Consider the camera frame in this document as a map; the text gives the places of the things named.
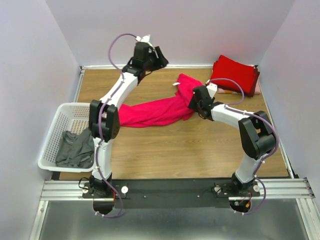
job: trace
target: folded red cloth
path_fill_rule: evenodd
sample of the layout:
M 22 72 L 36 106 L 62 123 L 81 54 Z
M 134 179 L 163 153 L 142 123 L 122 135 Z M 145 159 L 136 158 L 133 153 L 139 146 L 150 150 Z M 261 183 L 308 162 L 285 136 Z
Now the folded red cloth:
M 259 76 L 259 72 L 253 66 L 241 64 L 221 55 L 213 64 L 211 79 L 227 78 L 237 82 L 245 95 L 252 97 Z M 215 84 L 221 89 L 240 93 L 239 88 L 232 82 L 226 80 L 216 80 Z
M 134 106 L 122 104 L 119 110 L 120 125 L 123 127 L 145 128 L 165 126 L 180 119 L 189 119 L 194 111 L 188 108 L 193 88 L 203 85 L 200 81 L 180 74 L 175 96 L 146 102 Z

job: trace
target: stack of folded cloth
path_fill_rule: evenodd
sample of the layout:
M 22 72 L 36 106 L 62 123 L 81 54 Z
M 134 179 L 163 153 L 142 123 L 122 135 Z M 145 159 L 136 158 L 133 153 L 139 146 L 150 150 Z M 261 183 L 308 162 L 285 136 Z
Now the stack of folded cloth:
M 211 79 L 226 78 L 234 80 L 240 85 L 244 94 L 253 97 L 260 94 L 260 87 L 257 83 L 260 72 L 256 66 L 249 66 L 233 61 L 221 55 L 213 64 Z M 233 82 L 227 80 L 215 80 L 218 85 L 218 93 L 241 93 L 240 89 Z

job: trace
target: gray floor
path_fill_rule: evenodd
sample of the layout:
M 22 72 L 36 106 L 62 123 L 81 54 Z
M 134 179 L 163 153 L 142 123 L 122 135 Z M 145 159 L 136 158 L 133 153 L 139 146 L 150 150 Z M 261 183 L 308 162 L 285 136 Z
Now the gray floor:
M 259 201 L 253 201 L 253 207 Z M 295 199 L 269 199 L 248 216 L 222 208 L 127 209 L 94 215 L 88 201 L 49 203 L 41 240 L 305 240 Z

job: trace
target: dark gray fabric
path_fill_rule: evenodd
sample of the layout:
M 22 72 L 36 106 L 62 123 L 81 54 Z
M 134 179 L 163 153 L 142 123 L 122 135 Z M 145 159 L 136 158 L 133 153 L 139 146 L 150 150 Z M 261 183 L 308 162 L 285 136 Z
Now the dark gray fabric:
M 57 167 L 88 169 L 94 164 L 95 144 L 89 128 L 80 135 L 64 131 L 55 157 Z

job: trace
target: white wall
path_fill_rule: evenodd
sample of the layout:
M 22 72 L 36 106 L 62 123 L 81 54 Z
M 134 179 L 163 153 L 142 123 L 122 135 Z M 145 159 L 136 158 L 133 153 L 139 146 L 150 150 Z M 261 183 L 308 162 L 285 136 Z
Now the white wall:
M 260 82 L 294 171 L 320 208 L 320 1 L 297 1 L 260 63 Z
M 1 0 L 0 235 L 29 239 L 45 172 L 37 158 L 79 65 L 44 0 Z
M 76 60 L 108 65 L 122 33 L 151 34 L 170 64 L 212 64 L 220 54 L 246 64 L 262 59 L 294 0 L 46 0 Z M 117 64 L 133 54 L 131 37 L 113 51 Z

